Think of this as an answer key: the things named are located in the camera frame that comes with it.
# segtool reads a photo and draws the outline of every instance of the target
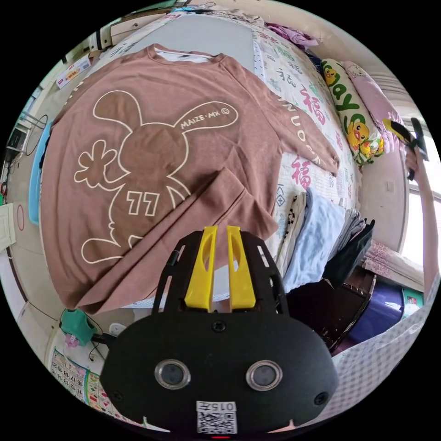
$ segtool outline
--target bedsheet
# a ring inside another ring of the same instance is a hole
[[[284,153],[273,212],[278,231],[266,244],[275,257],[281,247],[294,195],[312,187],[345,208],[360,207],[362,175],[342,131],[337,110],[324,79],[309,57],[268,29],[253,28],[256,74],[276,94],[308,113],[340,158],[336,177],[299,155]]]

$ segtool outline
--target camera lens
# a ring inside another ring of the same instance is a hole
[[[190,382],[190,371],[178,360],[163,360],[155,368],[155,378],[167,389],[182,389]]]
[[[270,360],[254,363],[247,371],[248,385],[259,392],[274,389],[282,379],[282,369]]]

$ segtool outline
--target yellow duck print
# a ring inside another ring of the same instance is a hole
[[[364,156],[367,158],[371,155],[371,146],[369,142],[365,142],[362,145],[360,145],[360,152],[363,153]]]
[[[384,153],[384,139],[383,139],[383,137],[381,136],[380,137],[380,142],[378,143],[378,150],[375,152],[375,154],[377,155],[377,156],[380,156],[380,155],[382,155]]]
[[[369,129],[367,128],[366,124],[363,124],[361,121],[356,121],[354,123],[350,122],[347,132],[348,142],[351,147],[356,150],[369,138]]]
[[[325,81],[328,86],[331,86],[335,81],[335,75],[337,71],[335,69],[326,69],[325,70]]]

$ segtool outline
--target brown sweatshirt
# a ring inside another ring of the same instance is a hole
[[[337,172],[309,115],[233,58],[168,61],[158,51],[177,52],[152,45],[114,60],[80,83],[53,123],[41,228],[68,307],[98,312],[146,298],[180,237],[206,225],[228,221],[267,239],[283,152]]]

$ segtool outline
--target bed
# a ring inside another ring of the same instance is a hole
[[[205,35],[210,35],[210,38],[204,38]],[[267,241],[273,255],[281,244],[296,192],[311,186],[336,204],[358,208],[361,174],[343,135],[329,90],[305,53],[272,31],[254,24],[181,12],[169,14],[139,29],[108,50],[91,68],[89,75],[113,59],[138,52],[152,43],[181,51],[222,52],[234,57],[263,80],[270,90],[309,114],[338,153],[340,168],[336,177],[298,155],[283,155],[272,214],[279,228]],[[225,267],[215,273],[213,294],[215,301],[229,296]],[[146,308],[152,305],[153,298],[149,298],[127,307]]]

